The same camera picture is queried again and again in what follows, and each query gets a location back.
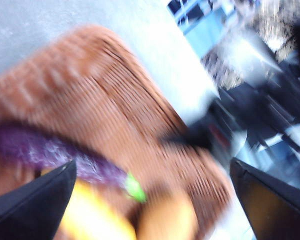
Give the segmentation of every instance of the produce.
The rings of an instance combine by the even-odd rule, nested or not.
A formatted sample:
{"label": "produce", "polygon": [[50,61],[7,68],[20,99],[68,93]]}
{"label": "produce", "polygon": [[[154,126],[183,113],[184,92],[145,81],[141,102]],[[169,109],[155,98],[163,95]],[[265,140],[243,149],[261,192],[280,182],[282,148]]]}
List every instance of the produce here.
{"label": "produce", "polygon": [[193,240],[198,220],[191,199],[179,191],[149,202],[141,213],[138,240]]}
{"label": "produce", "polygon": [[19,124],[0,125],[0,157],[42,170],[76,160],[77,176],[90,183],[124,189],[139,202],[146,195],[131,175],[90,150],[82,150],[60,138]]}
{"label": "produce", "polygon": [[73,240],[136,240],[133,226],[77,180],[60,227]]}

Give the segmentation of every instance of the yellow vegetable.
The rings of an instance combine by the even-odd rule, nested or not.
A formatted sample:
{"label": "yellow vegetable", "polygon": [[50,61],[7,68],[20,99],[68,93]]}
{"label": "yellow vegetable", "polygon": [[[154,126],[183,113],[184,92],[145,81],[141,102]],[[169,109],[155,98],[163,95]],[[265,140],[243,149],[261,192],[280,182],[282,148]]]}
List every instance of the yellow vegetable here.
{"label": "yellow vegetable", "polygon": [[141,213],[138,240],[192,240],[198,230],[195,209],[188,194],[161,196]]}
{"label": "yellow vegetable", "polygon": [[135,229],[128,220],[78,179],[60,227],[75,240],[136,240]]}

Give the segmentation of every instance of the purple eggplant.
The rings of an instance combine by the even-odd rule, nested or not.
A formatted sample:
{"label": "purple eggplant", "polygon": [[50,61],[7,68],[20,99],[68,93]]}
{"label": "purple eggplant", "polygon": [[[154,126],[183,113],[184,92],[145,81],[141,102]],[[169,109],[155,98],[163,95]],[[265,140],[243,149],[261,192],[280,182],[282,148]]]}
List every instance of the purple eggplant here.
{"label": "purple eggplant", "polygon": [[79,178],[90,183],[119,187],[139,202],[146,200],[140,184],[130,173],[91,150],[29,126],[15,123],[0,125],[0,157],[39,171],[75,160]]}

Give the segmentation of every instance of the wicker basket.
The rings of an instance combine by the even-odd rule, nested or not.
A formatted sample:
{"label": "wicker basket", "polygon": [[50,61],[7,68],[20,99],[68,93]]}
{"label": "wicker basket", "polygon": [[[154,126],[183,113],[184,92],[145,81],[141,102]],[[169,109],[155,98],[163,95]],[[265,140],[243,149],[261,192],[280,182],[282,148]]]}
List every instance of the wicker basket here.
{"label": "wicker basket", "polygon": [[[199,221],[197,239],[231,197],[228,178],[208,152],[160,143],[158,137],[185,125],[131,52],[103,27],[81,27],[0,76],[0,121],[11,119],[100,152],[132,172],[150,199],[162,189],[185,189]],[[0,163],[0,195],[33,177],[22,166]],[[140,204],[113,189],[98,191],[136,219]]]}

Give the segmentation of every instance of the white surface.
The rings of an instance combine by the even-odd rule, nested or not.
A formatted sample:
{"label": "white surface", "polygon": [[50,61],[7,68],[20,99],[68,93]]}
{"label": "white surface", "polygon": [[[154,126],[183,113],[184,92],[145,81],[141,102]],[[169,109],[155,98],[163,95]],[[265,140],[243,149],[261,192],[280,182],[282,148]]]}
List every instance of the white surface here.
{"label": "white surface", "polygon": [[252,237],[253,231],[248,219],[238,198],[235,197],[207,240],[251,240]]}

